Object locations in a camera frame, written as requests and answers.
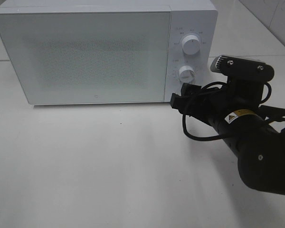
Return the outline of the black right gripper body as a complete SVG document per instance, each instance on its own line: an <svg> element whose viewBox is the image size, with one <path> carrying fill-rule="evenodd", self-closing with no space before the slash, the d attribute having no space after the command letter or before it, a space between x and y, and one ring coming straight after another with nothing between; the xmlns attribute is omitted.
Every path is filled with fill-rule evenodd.
<svg viewBox="0 0 285 228"><path fill-rule="evenodd" d="M186 117L193 117L209 126L220 119L230 124L238 117L236 87L232 83L210 83L204 87L184 83L179 96L182 125Z"/></svg>

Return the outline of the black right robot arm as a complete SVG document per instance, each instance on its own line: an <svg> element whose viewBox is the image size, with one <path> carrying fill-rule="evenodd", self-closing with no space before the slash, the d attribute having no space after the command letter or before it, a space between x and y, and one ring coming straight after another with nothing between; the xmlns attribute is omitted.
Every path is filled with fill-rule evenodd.
<svg viewBox="0 0 285 228"><path fill-rule="evenodd" d="M253 102L226 83L184 84L171 107L182 115L184 134L195 141L223 140L237 158L243 183L285 195L285 109Z"/></svg>

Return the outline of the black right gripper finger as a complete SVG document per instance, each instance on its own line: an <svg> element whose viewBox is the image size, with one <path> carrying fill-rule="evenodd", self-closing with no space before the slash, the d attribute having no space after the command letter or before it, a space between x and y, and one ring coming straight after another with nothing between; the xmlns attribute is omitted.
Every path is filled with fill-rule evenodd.
<svg viewBox="0 0 285 228"><path fill-rule="evenodd" d="M182 107L182 97L176 93L172 93L170 105L172 109L179 110Z"/></svg>

